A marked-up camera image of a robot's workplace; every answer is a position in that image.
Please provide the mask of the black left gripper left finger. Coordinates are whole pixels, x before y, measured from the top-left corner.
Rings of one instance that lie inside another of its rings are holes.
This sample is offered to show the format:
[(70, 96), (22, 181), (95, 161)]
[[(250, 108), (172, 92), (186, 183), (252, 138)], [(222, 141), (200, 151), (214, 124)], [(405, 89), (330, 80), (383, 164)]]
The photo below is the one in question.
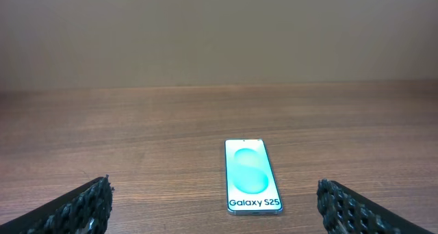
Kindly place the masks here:
[(80, 187), (1, 225), (2, 233), (105, 233), (114, 188), (109, 177)]

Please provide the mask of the Galaxy S25 smartphone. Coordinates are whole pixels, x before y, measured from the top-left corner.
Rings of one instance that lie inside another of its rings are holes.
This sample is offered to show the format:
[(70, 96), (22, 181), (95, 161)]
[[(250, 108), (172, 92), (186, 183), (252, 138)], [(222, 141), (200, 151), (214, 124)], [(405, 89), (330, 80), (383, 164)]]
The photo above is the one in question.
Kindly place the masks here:
[(224, 142), (227, 210), (233, 215), (279, 215), (280, 191), (262, 139)]

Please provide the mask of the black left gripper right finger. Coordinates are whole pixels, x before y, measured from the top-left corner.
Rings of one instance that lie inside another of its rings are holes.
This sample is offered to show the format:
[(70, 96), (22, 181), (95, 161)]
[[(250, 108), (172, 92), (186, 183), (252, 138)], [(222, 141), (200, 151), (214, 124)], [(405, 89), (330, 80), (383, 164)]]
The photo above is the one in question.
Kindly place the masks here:
[(327, 233), (432, 234), (336, 181), (319, 181), (317, 197)]

